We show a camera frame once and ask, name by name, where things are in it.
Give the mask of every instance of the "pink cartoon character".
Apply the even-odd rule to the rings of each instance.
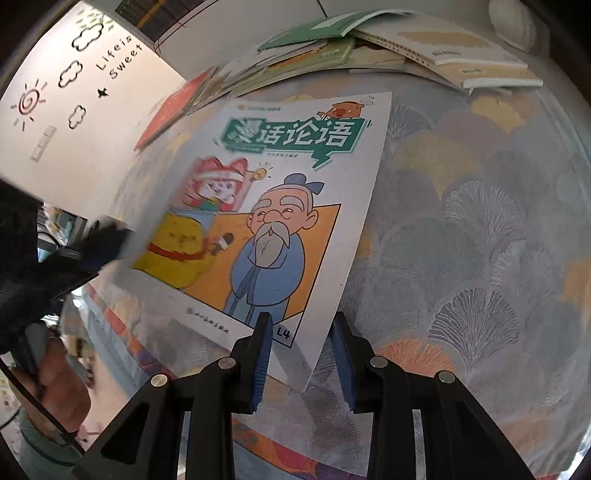
[[[198,163],[185,184],[178,206],[210,212],[231,212],[248,173],[248,160],[239,158],[227,167],[216,157]]]

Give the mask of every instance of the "sun drawing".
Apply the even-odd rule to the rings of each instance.
[[[34,122],[35,119],[31,116],[33,110],[39,105],[40,103],[45,103],[46,100],[41,98],[41,91],[47,86],[47,82],[43,84],[42,87],[39,88],[39,79],[35,82],[35,86],[33,88],[29,88],[28,85],[25,83],[25,93],[21,95],[21,99],[18,101],[18,104],[11,105],[11,109],[18,109],[18,113],[20,116],[14,121],[13,125],[17,126],[22,121],[22,131],[25,131],[25,118],[31,122]]]

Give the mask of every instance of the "red book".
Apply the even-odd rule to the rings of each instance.
[[[151,143],[157,136],[170,127],[176,120],[181,118],[186,108],[191,105],[193,99],[201,93],[207,81],[215,72],[215,67],[208,68],[198,77],[187,82],[183,87],[170,95],[160,109],[154,115],[150,124],[142,133],[134,150],[140,150]]]

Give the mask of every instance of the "stack of books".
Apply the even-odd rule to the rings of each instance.
[[[211,67],[171,95],[138,142],[143,148],[182,115],[223,95],[239,97],[272,83],[321,70],[397,72],[466,92],[540,87],[526,63],[501,46],[441,18],[400,9],[322,18],[254,45]]]

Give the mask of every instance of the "green book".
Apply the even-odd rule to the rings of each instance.
[[[355,39],[353,37],[329,40],[323,47],[275,63],[244,82],[237,83],[230,92],[230,97],[235,98],[297,75],[340,65],[347,60],[354,45]]]
[[[366,10],[363,12],[350,12],[348,14],[337,15],[336,17],[320,18],[313,22],[290,28],[284,32],[275,35],[273,38],[263,43],[258,50],[281,47],[292,43],[299,43],[321,38],[344,37],[358,25],[382,14],[409,15],[410,10],[387,9],[387,10]]]

